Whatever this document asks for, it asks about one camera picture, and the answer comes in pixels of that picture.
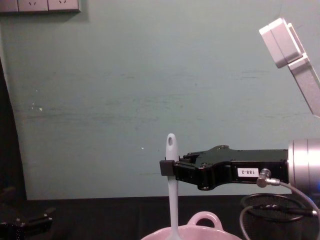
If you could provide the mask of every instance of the robotic arm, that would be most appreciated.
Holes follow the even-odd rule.
[[[306,103],[320,117],[320,81],[292,26],[282,18],[259,30],[278,68],[288,66]],[[294,140],[288,149],[232,150],[227,145],[160,161],[161,175],[208,191],[227,183],[260,183],[264,169],[309,196],[320,194],[320,139]]]

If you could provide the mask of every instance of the black mesh basket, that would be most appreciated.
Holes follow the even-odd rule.
[[[243,208],[258,205],[278,205],[285,208],[305,206],[287,196],[258,193],[241,200]],[[277,210],[250,209],[243,216],[243,224],[251,240],[300,240],[302,238],[302,215]]]

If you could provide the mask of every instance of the teal wall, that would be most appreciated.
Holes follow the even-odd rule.
[[[29,199],[164,196],[180,154],[320,137],[258,30],[285,17],[320,73],[316,0],[85,0],[82,13],[0,18]],[[283,192],[229,184],[181,195]]]

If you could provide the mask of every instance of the pot handle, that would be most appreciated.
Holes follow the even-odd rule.
[[[209,212],[209,211],[200,211],[200,212],[196,213],[195,215],[193,215],[193,217],[190,218],[187,225],[197,225],[197,223],[201,219],[209,219],[213,222],[215,229],[218,229],[221,231],[224,230],[222,228],[222,224],[221,224],[219,218],[217,217],[217,215],[215,215],[214,213]]]

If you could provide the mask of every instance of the cable connector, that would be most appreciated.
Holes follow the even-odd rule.
[[[260,188],[265,188],[267,185],[279,186],[280,180],[276,178],[271,178],[271,171],[267,168],[261,170],[258,179],[256,180],[256,184]]]

